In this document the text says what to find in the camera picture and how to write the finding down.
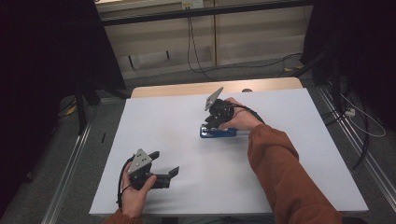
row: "person's left hand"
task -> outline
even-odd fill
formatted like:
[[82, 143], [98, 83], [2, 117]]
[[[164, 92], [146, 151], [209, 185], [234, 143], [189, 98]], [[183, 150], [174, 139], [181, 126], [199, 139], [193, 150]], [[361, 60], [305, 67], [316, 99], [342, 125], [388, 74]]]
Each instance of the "person's left hand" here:
[[[122, 189], [130, 186], [131, 181], [128, 176], [128, 169], [131, 166], [131, 162], [125, 167], [122, 175]], [[128, 217], [140, 217], [145, 207], [146, 197], [149, 190], [155, 184], [157, 180], [156, 175], [152, 175], [148, 178], [142, 189], [134, 189], [132, 186], [128, 187], [122, 193], [122, 213]]]

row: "forearm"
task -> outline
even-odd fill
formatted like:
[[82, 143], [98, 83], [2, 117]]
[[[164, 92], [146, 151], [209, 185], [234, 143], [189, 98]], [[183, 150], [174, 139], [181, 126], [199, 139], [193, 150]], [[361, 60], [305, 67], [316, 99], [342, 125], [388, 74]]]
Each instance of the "forearm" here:
[[285, 133], [256, 126], [249, 136], [248, 159], [258, 177], [276, 223], [341, 223], [304, 168]]
[[117, 210], [113, 216], [106, 220], [105, 224], [142, 224], [143, 221], [140, 217], [130, 218], [124, 215], [121, 210]]

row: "white board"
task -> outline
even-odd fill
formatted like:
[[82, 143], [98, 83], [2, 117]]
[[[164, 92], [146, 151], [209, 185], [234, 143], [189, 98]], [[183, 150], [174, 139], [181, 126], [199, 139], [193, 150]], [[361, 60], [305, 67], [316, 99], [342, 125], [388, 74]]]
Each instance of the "white board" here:
[[[139, 148], [160, 151], [151, 172], [179, 166], [169, 189], [148, 193], [144, 214], [153, 216], [258, 215], [272, 213], [248, 164], [248, 136], [203, 139], [199, 128], [209, 113], [208, 95], [133, 98], [126, 102], [90, 214], [108, 216], [118, 206], [120, 169]], [[300, 162], [339, 211], [367, 205], [306, 89], [222, 93], [255, 110], [288, 134]]]

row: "hand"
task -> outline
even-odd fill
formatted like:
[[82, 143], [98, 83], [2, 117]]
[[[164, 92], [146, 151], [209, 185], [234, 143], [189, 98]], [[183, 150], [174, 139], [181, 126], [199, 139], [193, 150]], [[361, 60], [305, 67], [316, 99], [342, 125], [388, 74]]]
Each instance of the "hand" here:
[[157, 176], [149, 177], [142, 189], [134, 189], [130, 186], [131, 181], [127, 172], [130, 166], [131, 162], [126, 166], [122, 175], [122, 189], [128, 188], [122, 193], [122, 213], [128, 217], [140, 217], [145, 207], [148, 192], [155, 184]]
[[[239, 102], [235, 101], [234, 98], [225, 99], [230, 103], [241, 105]], [[228, 121], [220, 124], [219, 128], [224, 130], [227, 128], [236, 128], [241, 131], [251, 131], [257, 125], [262, 124], [256, 117], [254, 117], [250, 112], [241, 107], [235, 107], [233, 118]]]

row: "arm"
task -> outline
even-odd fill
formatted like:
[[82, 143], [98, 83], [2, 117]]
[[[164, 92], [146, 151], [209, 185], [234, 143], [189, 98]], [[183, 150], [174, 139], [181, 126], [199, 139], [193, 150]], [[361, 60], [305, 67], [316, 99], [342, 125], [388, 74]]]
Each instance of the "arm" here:
[[140, 224], [143, 223], [140, 216], [142, 215], [145, 206], [146, 197], [151, 187], [155, 184], [157, 176], [152, 175], [145, 183], [142, 189], [137, 190], [132, 188], [128, 176], [128, 169], [131, 166], [129, 163], [122, 174], [122, 209], [111, 216], [106, 224]]
[[[239, 104], [233, 98], [228, 101]], [[219, 126], [249, 130], [248, 160], [258, 177], [276, 223], [341, 223], [338, 213], [298, 162], [287, 135], [259, 122], [244, 109]]]

